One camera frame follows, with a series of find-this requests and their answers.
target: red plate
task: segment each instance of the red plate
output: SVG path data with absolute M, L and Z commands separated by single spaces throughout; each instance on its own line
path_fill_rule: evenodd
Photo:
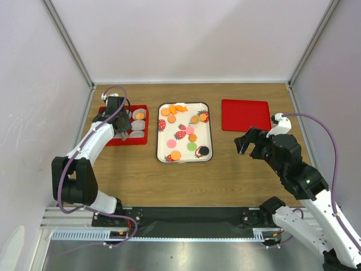
M 222 100 L 222 130 L 247 132 L 250 127 L 271 130 L 268 103 L 262 100 Z

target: tray rim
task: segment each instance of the tray rim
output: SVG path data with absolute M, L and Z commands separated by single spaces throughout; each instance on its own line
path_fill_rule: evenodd
M 207 109 L 208 109 L 208 117 L 209 117 L 209 121 L 208 121 L 208 123 L 209 123 L 209 132 L 210 132 L 210 146 L 211 146 L 211 148 L 212 148 L 212 156 L 210 157 L 210 159 L 209 160 L 207 160 L 207 161 L 194 161 L 194 162 L 164 162 L 164 161 L 161 161 L 161 160 L 159 160 L 158 159 L 158 155 L 157 155 L 157 153 L 158 153 L 158 140 L 159 140 L 159 132 L 158 132 L 158 121 L 159 121 L 159 109 L 162 107 L 162 106 L 164 106 L 165 104 L 176 104 L 176 103 L 184 103 L 184 104 L 190 104 L 190 103 L 202 103 L 202 104 L 204 104 L 204 105 L 206 105 L 207 106 Z M 156 158 L 157 158 L 157 160 L 159 161 L 159 162 L 161 162 L 162 164 L 197 164 L 197 163 L 208 163 L 208 162 L 210 162 L 212 159 L 213 159 L 213 155 L 214 155 L 214 148 L 213 148 L 213 138 L 212 138 L 212 126 L 211 126 L 211 124 L 210 124 L 210 112 L 209 112 L 209 106 L 208 106 L 208 104 L 207 103 L 205 103 L 205 102 L 173 102 L 173 103 L 162 103 L 159 107 L 158 107 L 158 116 L 157 116 L 157 142 L 156 142 Z

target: table surface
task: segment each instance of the table surface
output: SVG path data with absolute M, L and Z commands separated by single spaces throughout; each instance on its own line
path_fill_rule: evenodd
M 104 106 L 101 94 L 109 85 L 98 85 L 84 134 Z M 277 196 L 290 206 L 300 203 L 288 193 L 277 175 L 262 160 L 238 155 L 234 138 L 244 133 L 221 128 L 223 99 L 265 100 L 270 114 L 294 112 L 285 84 L 146 84 L 124 85 L 131 104 L 149 109 L 148 144 L 107 146 L 94 165 L 99 188 L 126 206 L 258 206 Z M 122 95 L 120 89 L 110 90 Z M 156 158 L 157 114 L 166 102 L 205 102 L 209 106 L 213 158 L 208 163 L 163 164 Z M 309 163 L 297 118 L 291 117 L 293 134 Z

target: robotic arm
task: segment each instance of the robotic arm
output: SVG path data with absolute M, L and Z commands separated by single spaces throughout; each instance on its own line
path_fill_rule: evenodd
M 121 201 L 98 189 L 93 165 L 104 146 L 114 135 L 131 129 L 131 124 L 124 108 L 104 123 L 121 107 L 124 98 L 119 97 L 118 94 L 112 94 L 104 97 L 104 100 L 107 104 L 106 108 L 94 118 L 90 130 L 82 141 L 65 157 L 56 157 L 52 161 L 52 191 L 54 199 L 57 200 L 61 174 L 69 158 L 78 152 L 65 175 L 61 191 L 62 201 L 85 205 L 104 213 L 122 215 Z
M 290 121 L 280 113 L 273 116 L 272 121 L 276 126 L 269 132 L 252 127 L 244 136 L 236 138 L 237 151 L 245 154 L 249 144 L 255 144 L 250 156 L 264 160 L 274 170 L 284 188 L 312 213 L 324 234 L 293 214 L 276 197 L 263 203 L 260 209 L 277 226 L 288 230 L 324 258 L 324 270 L 360 270 L 361 252 L 336 216 L 341 218 L 359 245 L 360 236 L 339 208 L 336 214 L 333 213 L 328 184 L 317 169 L 302 161 L 300 144 L 293 135 L 286 134 L 291 128 Z

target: white tray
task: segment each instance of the white tray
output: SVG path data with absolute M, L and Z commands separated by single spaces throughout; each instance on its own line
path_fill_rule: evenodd
M 161 114 L 163 108 L 169 108 L 171 104 L 186 106 L 188 111 L 186 112 L 177 112 L 174 116 L 176 121 L 174 123 L 169 123 L 167 121 L 168 117 Z M 191 123 L 191 117 L 199 114 L 200 112 L 208 112 L 209 108 L 205 103 L 164 103 L 159 107 L 158 110 L 158 124 L 159 120 L 164 120 L 166 127 L 163 131 L 158 129 L 157 136 L 157 158 L 162 163 L 176 164 L 176 163 L 204 163 L 212 159 L 213 157 L 213 146 L 212 146 L 212 135 L 210 131 L 210 119 L 207 122 L 199 122 L 197 124 Z M 177 145 L 175 148 L 169 148 L 167 146 L 167 141 L 170 139 L 175 139 L 174 135 L 176 132 L 180 131 L 179 126 L 183 124 L 184 126 L 192 126 L 194 128 L 194 134 L 197 136 L 196 151 L 189 151 L 187 148 L 188 143 L 188 134 L 179 140 L 176 140 Z M 199 154 L 199 148 L 201 146 L 207 147 L 209 153 L 207 155 L 201 156 Z M 179 151 L 181 158 L 178 161 L 168 161 L 167 156 L 170 155 L 173 151 Z

